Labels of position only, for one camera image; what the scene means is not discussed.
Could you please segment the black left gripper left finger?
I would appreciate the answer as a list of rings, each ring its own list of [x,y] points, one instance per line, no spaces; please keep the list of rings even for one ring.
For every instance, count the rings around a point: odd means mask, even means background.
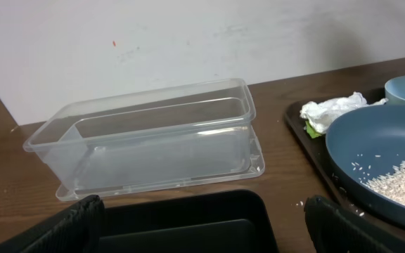
[[[102,199],[90,195],[0,243],[0,253],[95,252],[104,218]]]

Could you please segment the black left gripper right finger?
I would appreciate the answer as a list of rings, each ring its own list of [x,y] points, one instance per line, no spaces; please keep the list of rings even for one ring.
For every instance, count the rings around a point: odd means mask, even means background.
[[[315,195],[304,204],[304,218],[318,253],[405,253],[405,241]]]

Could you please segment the dark blue plate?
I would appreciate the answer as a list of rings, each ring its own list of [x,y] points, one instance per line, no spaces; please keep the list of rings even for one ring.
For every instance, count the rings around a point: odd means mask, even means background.
[[[405,206],[371,190],[368,181],[393,174],[405,160],[405,105],[374,105],[338,117],[326,147],[342,187],[365,210],[405,228]]]

